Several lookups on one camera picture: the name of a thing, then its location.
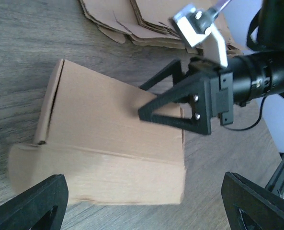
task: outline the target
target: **bolt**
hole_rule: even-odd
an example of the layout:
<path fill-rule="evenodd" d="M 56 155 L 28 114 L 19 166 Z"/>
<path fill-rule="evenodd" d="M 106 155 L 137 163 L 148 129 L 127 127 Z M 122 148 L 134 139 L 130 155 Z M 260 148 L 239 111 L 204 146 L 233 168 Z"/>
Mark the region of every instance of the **bolt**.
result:
<path fill-rule="evenodd" d="M 210 27 L 208 27 L 205 31 L 204 31 L 204 34 L 205 35 L 207 35 L 207 36 L 209 36 L 210 34 L 211 34 L 211 28 Z"/>
<path fill-rule="evenodd" d="M 194 102 L 198 102 L 199 96 L 198 96 L 198 95 L 194 95 L 194 96 L 193 96 L 193 99 L 194 99 Z"/>
<path fill-rule="evenodd" d="M 201 15 L 203 15 L 203 13 L 201 11 L 198 11 L 195 15 L 195 18 L 199 20 L 201 18 Z"/>
<path fill-rule="evenodd" d="M 257 88 L 260 88 L 260 87 L 261 87 L 261 80 L 257 81 L 256 87 L 257 87 Z"/>
<path fill-rule="evenodd" d="M 195 113 L 195 114 L 194 114 L 194 117 L 195 117 L 195 119 L 198 121 L 198 120 L 200 119 L 201 115 L 198 114 L 198 113 Z"/>

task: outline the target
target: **wire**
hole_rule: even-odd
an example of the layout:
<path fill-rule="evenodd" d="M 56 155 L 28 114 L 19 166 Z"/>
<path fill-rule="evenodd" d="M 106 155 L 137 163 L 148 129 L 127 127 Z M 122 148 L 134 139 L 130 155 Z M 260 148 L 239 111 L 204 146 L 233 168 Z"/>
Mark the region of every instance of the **wire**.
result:
<path fill-rule="evenodd" d="M 249 129 L 252 129 L 254 128 L 262 119 L 262 113 L 263 113 L 263 106 L 264 106 L 264 102 L 265 102 L 265 99 L 267 98 L 267 96 L 263 97 L 262 101 L 261 101 L 261 106 L 260 106 L 260 112 L 259 112 L 259 117 L 258 117 L 258 120 L 251 126 L 247 127 L 247 128 L 241 128 L 241 129 L 236 129 L 236 128 L 228 128 L 228 127 L 225 127 L 223 126 L 225 129 L 228 129 L 228 130 L 231 130 L 231 131 L 237 131 L 237 132 L 240 132 L 240 131 L 246 131 L 246 130 L 249 130 Z"/>

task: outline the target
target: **gray wood grain surface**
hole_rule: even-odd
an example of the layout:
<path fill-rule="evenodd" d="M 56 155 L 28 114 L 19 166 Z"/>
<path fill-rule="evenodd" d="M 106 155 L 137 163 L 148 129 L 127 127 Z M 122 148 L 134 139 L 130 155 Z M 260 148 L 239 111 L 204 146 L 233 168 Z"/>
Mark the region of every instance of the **gray wood grain surface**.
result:
<path fill-rule="evenodd" d="M 184 50 L 113 42 L 86 19 L 78 0 L 0 0 L 0 205 L 14 196 L 7 179 L 7 151 L 33 139 L 45 88 L 54 65 L 66 58 L 139 86 Z M 153 92 L 171 86 L 165 81 Z M 258 116 L 252 102 L 235 108 L 235 126 Z M 94 206 L 67 209 L 62 229 L 228 229 L 220 187 L 227 171 L 265 186 L 280 162 L 265 122 L 235 133 L 212 122 L 208 137 L 185 133 L 184 201 L 178 206 Z"/>

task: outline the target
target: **white wall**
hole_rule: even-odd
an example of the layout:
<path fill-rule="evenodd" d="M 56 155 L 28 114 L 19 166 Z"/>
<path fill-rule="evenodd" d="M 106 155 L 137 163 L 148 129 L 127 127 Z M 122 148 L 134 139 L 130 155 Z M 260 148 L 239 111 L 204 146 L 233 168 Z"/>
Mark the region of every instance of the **white wall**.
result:
<path fill-rule="evenodd" d="M 249 24 L 260 9 L 261 3 L 262 0 L 232 0 L 224 9 L 231 34 L 238 44 L 246 44 Z M 284 99 L 278 95 L 268 97 L 264 103 L 263 117 L 278 150 L 284 152 Z"/>

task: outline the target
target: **purple cable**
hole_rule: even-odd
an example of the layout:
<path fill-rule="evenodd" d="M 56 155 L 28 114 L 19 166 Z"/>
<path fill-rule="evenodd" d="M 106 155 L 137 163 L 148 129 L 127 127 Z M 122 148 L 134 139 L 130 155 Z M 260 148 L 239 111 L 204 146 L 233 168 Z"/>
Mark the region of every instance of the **purple cable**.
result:
<path fill-rule="evenodd" d="M 218 12 L 221 12 L 231 0 L 218 0 L 218 2 L 213 6 Z"/>

